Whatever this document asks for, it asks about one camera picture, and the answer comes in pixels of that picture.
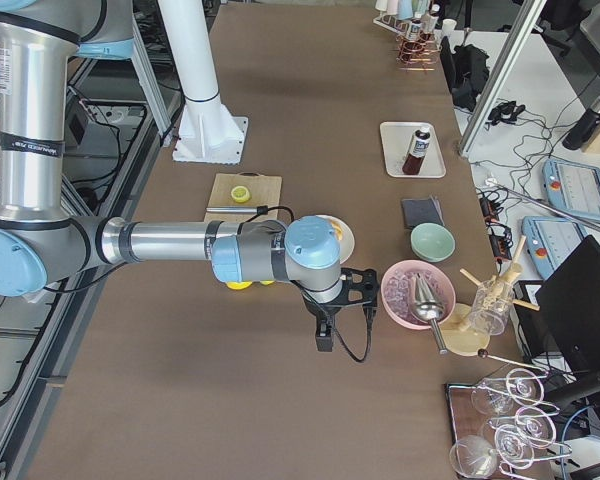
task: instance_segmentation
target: green bowl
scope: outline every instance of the green bowl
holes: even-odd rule
[[[421,223],[411,232],[411,249],[426,262],[449,258],[456,249],[451,232],[436,223]]]

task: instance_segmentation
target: white tray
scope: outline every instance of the white tray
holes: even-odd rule
[[[402,173],[402,165],[411,137],[413,132],[423,125],[429,125],[431,141],[424,162],[422,162],[422,168],[418,175],[405,175]],[[382,138],[382,150],[384,151],[384,165],[387,173],[392,177],[442,178],[447,173],[433,125],[420,122],[384,122],[380,125],[380,137]]]

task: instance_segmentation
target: wooden cutting board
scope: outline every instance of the wooden cutting board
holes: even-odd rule
[[[231,199],[231,189],[238,185],[245,186],[251,192],[251,199],[245,203],[236,203]],[[282,177],[254,174],[216,174],[208,207],[257,207],[267,205],[275,207],[280,205],[280,190]],[[263,215],[258,220],[273,220],[278,218],[279,210],[274,210]],[[204,221],[222,220],[223,222],[244,222],[253,215],[236,215],[233,213],[206,213]]]

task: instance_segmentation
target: wooden stick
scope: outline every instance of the wooden stick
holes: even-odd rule
[[[520,237],[520,241],[518,242],[518,246],[516,247],[516,251],[511,257],[511,263],[518,263],[518,258],[520,258],[520,254],[522,253],[522,248],[524,247],[525,242],[527,241],[527,237],[522,235]]]
[[[476,277],[474,277],[473,275],[471,275],[469,272],[467,272],[464,268],[460,269],[460,273],[463,274],[465,277],[467,277],[475,286],[479,287],[480,284],[482,283],[480,280],[478,280]]]
[[[513,303],[515,303],[516,305],[520,305],[521,307],[528,308],[529,310],[533,310],[536,312],[540,311],[539,306],[534,305],[533,303],[525,302],[524,300],[518,300],[517,298],[514,298]]]

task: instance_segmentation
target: sauce bottle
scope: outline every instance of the sauce bottle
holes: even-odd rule
[[[422,125],[414,132],[413,137],[411,137],[409,151],[402,166],[402,173],[405,175],[418,175],[420,173],[430,140],[429,125]]]
[[[409,28],[402,38],[398,59],[403,63],[407,63],[414,53],[422,50],[422,45],[419,43],[420,32],[422,31],[421,17],[422,15],[419,13],[415,14],[409,22]]]

